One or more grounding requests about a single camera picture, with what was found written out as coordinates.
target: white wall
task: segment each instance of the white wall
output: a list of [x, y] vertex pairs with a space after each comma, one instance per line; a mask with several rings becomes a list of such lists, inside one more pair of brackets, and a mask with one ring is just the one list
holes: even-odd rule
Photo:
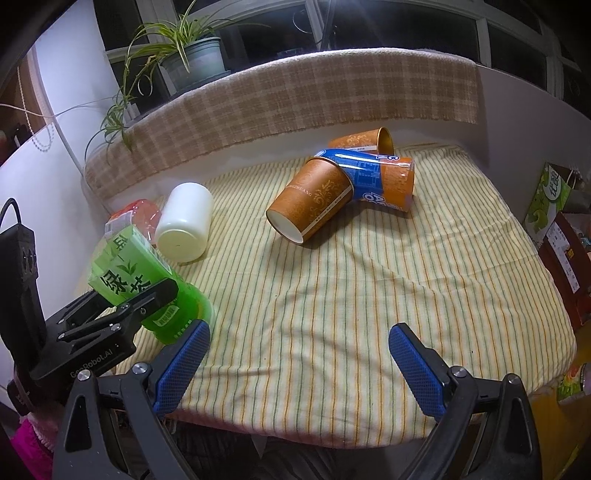
[[522, 221], [544, 162], [591, 171], [591, 120], [524, 80], [480, 67], [489, 163], [481, 165]]
[[[29, 140], [0, 167], [0, 202], [14, 197], [23, 224], [35, 232], [37, 287], [46, 318], [73, 300], [80, 275], [104, 233], [108, 214], [81, 180], [57, 135], [47, 153]], [[10, 209], [2, 230], [15, 221]], [[0, 343], [0, 387], [11, 378], [12, 361]]]
[[[84, 165], [86, 144], [100, 128], [117, 94], [115, 75], [105, 54], [92, 0], [78, 0], [35, 42], [41, 81], [54, 113], [76, 108], [58, 122], [76, 159]], [[98, 135], [94, 148], [104, 141]]]
[[[46, 318], [73, 299], [74, 288], [104, 233], [106, 209], [88, 191], [79, 167], [92, 135], [100, 128], [110, 97], [117, 93], [115, 76], [105, 55], [92, 0], [78, 0], [35, 43], [38, 72], [54, 113], [93, 100], [58, 117], [49, 152], [29, 140], [0, 167], [0, 201], [15, 197], [23, 223], [34, 230], [39, 279], [37, 286]], [[38, 133], [46, 141], [47, 133]], [[101, 143], [100, 136], [93, 145]], [[14, 223], [12, 209], [3, 227]], [[0, 401], [12, 378], [12, 359], [0, 342]]]

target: white plastic bottle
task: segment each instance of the white plastic bottle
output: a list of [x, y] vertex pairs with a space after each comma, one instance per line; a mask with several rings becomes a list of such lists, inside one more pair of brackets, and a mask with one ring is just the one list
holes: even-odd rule
[[170, 193], [156, 227], [156, 245], [175, 262], [203, 255], [212, 221], [213, 196], [198, 183], [182, 183]]

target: pink fabric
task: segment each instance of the pink fabric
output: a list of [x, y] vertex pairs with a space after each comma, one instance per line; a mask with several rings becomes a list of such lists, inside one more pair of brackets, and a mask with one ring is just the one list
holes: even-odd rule
[[39, 442], [31, 422], [22, 422], [10, 442], [35, 479], [51, 480], [53, 455]]

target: window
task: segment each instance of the window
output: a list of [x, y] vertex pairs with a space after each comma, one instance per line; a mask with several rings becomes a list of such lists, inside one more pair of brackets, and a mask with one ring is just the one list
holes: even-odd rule
[[571, 67], [564, 69], [564, 101], [591, 119], [591, 87], [583, 74]]
[[[191, 4], [94, 2], [107, 57], [119, 80], [137, 27], [143, 22], [174, 22]], [[589, 84], [565, 46], [524, 0], [197, 0], [190, 18], [212, 14], [238, 22], [215, 32], [222, 39], [223, 66], [232, 73], [321, 48], [429, 49], [520, 77], [589, 116]], [[140, 42], [157, 41], [155, 37]], [[142, 61], [135, 60], [132, 70], [137, 71]], [[137, 110], [147, 113], [177, 91], [161, 67], [151, 95], [133, 94]]]
[[546, 59], [543, 53], [498, 28], [489, 25], [488, 32], [491, 40], [492, 67], [545, 90]]
[[560, 54], [567, 60], [574, 61], [570, 52], [566, 49], [562, 42], [560, 42]]
[[220, 32], [227, 67], [233, 71], [316, 50], [304, 5], [263, 13], [241, 23]]
[[[142, 23], [135, 0], [97, 0], [95, 14], [106, 51], [129, 46]], [[137, 43], [147, 42], [142, 38]]]
[[538, 33], [542, 33], [540, 22], [530, 8], [521, 0], [484, 0], [486, 4], [498, 8], [516, 20], [527, 25]]
[[[189, 5], [191, 5], [192, 1], [193, 0], [173, 0], [174, 7], [177, 13], [185, 13], [187, 11], [187, 8], [189, 8]], [[209, 5], [213, 5], [216, 2], [217, 0], [197, 0], [195, 2], [195, 5], [193, 5], [193, 8], [191, 9], [191, 13], [198, 12], [202, 8], [208, 7]]]
[[[145, 59], [133, 59], [129, 64], [129, 78], [134, 79], [144, 64]], [[117, 83], [121, 85], [123, 83], [124, 61], [112, 63], [111, 68]], [[162, 74], [158, 69], [154, 70], [151, 89], [149, 81], [143, 78], [139, 81], [139, 88], [136, 86], [130, 93], [135, 97], [134, 104], [140, 113], [148, 113], [150, 110], [162, 105], [170, 97]]]
[[475, 20], [413, 4], [340, 1], [332, 41], [335, 48], [429, 48], [479, 61]]

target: orange paper cup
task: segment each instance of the orange paper cup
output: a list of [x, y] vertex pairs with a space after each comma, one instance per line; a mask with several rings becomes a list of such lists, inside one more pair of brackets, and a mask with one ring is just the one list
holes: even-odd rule
[[390, 132], [385, 127], [335, 138], [329, 142], [329, 148], [346, 148], [374, 155], [394, 155], [394, 143], [392, 143]]
[[333, 163], [311, 158], [267, 209], [277, 232], [301, 245], [353, 197], [348, 176]]

